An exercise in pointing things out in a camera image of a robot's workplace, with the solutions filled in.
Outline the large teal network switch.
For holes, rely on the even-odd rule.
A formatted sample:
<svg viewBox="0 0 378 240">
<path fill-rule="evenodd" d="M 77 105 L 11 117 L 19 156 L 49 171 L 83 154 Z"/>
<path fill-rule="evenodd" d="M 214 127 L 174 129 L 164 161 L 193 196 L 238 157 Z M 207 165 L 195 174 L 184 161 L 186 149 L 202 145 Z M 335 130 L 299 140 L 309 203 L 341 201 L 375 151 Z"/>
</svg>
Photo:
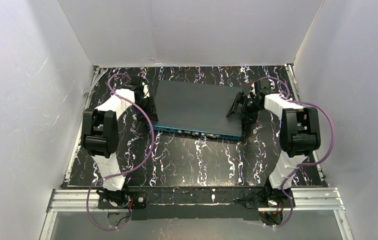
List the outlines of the large teal network switch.
<svg viewBox="0 0 378 240">
<path fill-rule="evenodd" d="M 227 115 L 240 87 L 182 81 L 159 81 L 154 96 L 156 131 L 238 141 L 242 138 L 242 117 Z"/>
</svg>

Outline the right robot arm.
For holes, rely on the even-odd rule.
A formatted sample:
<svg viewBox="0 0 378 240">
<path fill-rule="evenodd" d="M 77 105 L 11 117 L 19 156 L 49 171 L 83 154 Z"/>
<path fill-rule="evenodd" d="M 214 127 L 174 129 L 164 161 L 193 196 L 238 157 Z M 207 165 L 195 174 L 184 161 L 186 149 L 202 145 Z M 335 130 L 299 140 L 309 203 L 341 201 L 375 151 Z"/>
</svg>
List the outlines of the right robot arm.
<svg viewBox="0 0 378 240">
<path fill-rule="evenodd" d="M 245 125 L 253 124 L 260 110 L 267 110 L 280 120 L 279 144 L 281 154 L 268 177 L 272 190 L 291 188 L 294 174 L 304 160 L 321 145 L 317 108 L 290 99 L 290 91 L 272 88 L 272 77 L 262 77 L 236 94 L 227 117 L 239 114 Z"/>
</svg>

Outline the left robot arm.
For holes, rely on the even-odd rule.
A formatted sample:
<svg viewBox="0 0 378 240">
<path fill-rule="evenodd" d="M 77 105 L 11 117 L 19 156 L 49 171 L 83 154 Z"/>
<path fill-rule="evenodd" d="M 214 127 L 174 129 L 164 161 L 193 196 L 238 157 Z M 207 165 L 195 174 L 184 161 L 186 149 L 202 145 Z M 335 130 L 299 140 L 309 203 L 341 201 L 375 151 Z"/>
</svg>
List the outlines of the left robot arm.
<svg viewBox="0 0 378 240">
<path fill-rule="evenodd" d="M 134 106 L 147 121 L 150 133 L 154 137 L 153 123 L 148 111 L 153 109 L 153 98 L 145 83 L 139 85 L 121 85 L 113 90 L 103 104 L 87 108 L 83 113 L 81 146 L 92 156 L 102 177 L 102 187 L 109 191 L 122 190 L 125 174 L 141 167 L 121 173 L 117 160 L 119 145 L 118 119 L 130 107 Z"/>
</svg>

